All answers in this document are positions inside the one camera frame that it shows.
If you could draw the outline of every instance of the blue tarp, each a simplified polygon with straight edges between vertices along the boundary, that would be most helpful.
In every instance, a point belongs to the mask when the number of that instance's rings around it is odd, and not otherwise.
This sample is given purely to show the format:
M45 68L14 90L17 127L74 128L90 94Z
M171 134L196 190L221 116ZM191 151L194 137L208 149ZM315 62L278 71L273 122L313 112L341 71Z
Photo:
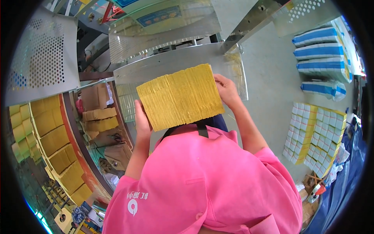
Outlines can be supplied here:
M357 128L351 139L345 131L342 142L346 150L350 152L350 156L343 170L337 173L336 180L322 194L318 210L309 226L302 232L303 234L325 233L343 211L359 182L367 148L362 140L361 128Z

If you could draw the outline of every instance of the blue and white package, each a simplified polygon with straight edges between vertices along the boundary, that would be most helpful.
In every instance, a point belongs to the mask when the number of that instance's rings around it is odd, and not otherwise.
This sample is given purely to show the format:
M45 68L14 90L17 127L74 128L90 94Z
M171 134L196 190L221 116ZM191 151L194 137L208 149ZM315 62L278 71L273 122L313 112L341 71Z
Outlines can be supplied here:
M319 43L339 42L338 32L334 27L319 28L295 36L292 43L297 48Z
M323 76L342 83L352 82L352 74L344 58L317 58L300 61L297 70L306 75Z
M346 87L339 81L311 81L302 82L301 89L305 93L319 94L340 101L346 96Z
M340 43L323 43L297 48L294 51L297 60L315 58L344 57L344 48Z

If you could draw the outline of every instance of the hand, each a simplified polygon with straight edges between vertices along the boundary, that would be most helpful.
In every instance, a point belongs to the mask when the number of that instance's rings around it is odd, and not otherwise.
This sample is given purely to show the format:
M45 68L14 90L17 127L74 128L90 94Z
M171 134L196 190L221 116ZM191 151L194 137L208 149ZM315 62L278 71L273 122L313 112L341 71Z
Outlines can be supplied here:
M144 111L143 104L140 100L135 100L134 104L137 135L141 138L150 138L153 128L148 120L147 114Z
M213 76L222 101L230 109L232 109L236 104L242 102L232 80L220 74L213 74Z

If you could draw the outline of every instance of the black strap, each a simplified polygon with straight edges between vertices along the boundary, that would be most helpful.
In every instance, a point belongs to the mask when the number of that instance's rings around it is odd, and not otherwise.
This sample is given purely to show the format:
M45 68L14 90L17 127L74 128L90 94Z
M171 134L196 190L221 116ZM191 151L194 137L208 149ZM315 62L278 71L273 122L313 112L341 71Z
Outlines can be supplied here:
M206 138L209 138L209 135L208 135L208 130L206 129L206 125L201 123L200 121L197 121L195 122L194 124L196 124L197 126L197 131L199 132L199 136L203 136L203 137L206 137ZM172 132L174 130L176 130L177 128L179 128L180 126L183 126L183 125L179 125L179 126L175 126L175 127L172 127L172 128L169 128L165 134L162 136L160 142L162 142L162 140L167 137L167 136L170 136L170 134L172 134Z

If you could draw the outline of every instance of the yellow paper bundle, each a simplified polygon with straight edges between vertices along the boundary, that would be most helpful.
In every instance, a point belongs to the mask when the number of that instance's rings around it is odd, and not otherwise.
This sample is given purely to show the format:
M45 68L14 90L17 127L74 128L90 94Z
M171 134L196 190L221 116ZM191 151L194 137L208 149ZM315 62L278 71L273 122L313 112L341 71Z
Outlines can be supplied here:
M137 91L154 131L225 112L209 64L160 76Z

